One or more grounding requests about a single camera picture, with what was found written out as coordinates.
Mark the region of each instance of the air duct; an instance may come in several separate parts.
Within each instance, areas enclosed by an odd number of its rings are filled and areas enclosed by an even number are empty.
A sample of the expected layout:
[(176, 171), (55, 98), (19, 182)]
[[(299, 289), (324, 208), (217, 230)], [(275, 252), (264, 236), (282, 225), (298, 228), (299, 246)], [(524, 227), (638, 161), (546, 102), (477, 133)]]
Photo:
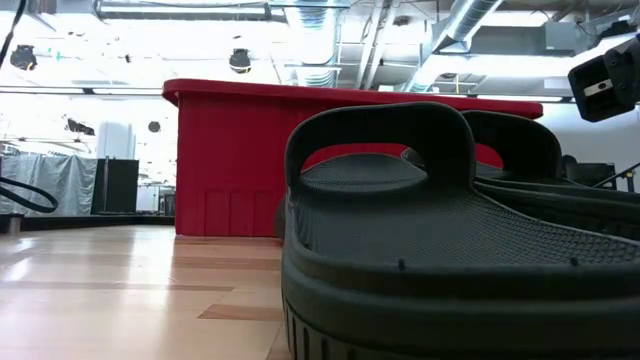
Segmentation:
[[(503, 0), (456, 0), (451, 7), (451, 15), (445, 20), (444, 30), (433, 38), (430, 52), (441, 51), (455, 44), (462, 44), (462, 50), (468, 51), (473, 35), (482, 26), (482, 19), (487, 14), (493, 12), (502, 4)], [(424, 76), (425, 67), (428, 66), (429, 55), (427, 54), (421, 68), (416, 71), (414, 78), (408, 84), (407, 90), (410, 92), (425, 92), (431, 86), (431, 82), (420, 81), (429, 79), (432, 76)]]
[[(302, 5), (308, 2), (310, 7)], [(297, 36), (300, 62), (304, 66), (297, 70), (298, 82), (303, 86), (336, 87), (335, 69), (323, 69), (318, 65), (333, 65), (336, 62), (336, 39), (339, 9), (318, 7), (318, 1), (300, 0), (297, 8), (286, 8), (289, 26)]]

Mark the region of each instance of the gray curtain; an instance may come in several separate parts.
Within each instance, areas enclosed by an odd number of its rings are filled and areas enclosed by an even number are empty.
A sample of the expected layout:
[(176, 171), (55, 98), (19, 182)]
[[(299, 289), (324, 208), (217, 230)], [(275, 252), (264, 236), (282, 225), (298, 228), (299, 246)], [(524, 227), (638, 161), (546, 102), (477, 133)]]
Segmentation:
[[(9, 156), (2, 158), (2, 176), (43, 189), (58, 199), (58, 209), (50, 214), (29, 210), (0, 197), (0, 213), (18, 212), (27, 216), (89, 216), (96, 179), (97, 159), (78, 156)], [(11, 185), (1, 186), (37, 204), (49, 205), (42, 196)]]

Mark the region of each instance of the red counter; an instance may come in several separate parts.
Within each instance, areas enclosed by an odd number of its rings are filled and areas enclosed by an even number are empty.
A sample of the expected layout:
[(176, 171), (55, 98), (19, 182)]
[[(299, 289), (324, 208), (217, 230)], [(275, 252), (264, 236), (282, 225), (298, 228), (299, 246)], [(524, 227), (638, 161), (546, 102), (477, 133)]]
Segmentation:
[[(540, 104), (342, 89), (169, 80), (163, 96), (179, 108), (176, 232), (192, 236), (272, 236), (285, 190), (289, 134), (321, 111), (354, 105), (435, 101), (458, 110), (542, 116)], [(336, 146), (310, 163), (348, 152), (398, 155), (400, 145)], [(500, 165), (480, 147), (479, 161)]]

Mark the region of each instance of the light wood floor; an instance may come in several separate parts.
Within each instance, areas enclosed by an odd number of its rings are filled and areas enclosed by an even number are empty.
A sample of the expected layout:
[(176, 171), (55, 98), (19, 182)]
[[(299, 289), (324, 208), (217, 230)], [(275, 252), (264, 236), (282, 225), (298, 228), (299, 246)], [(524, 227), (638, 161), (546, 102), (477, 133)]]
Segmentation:
[(274, 239), (0, 237), (0, 359), (289, 360)]

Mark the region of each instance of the textured footbed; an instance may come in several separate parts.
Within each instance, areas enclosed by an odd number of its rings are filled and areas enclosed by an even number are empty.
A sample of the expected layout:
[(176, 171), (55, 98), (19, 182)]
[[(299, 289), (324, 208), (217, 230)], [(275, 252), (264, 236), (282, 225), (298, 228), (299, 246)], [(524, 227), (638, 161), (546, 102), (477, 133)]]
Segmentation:
[(318, 254), (361, 264), (399, 258), (429, 266), (640, 262), (639, 242), (539, 221), (473, 189), (425, 178), (386, 155), (318, 164), (301, 175), (322, 191), (299, 198), (296, 237)]

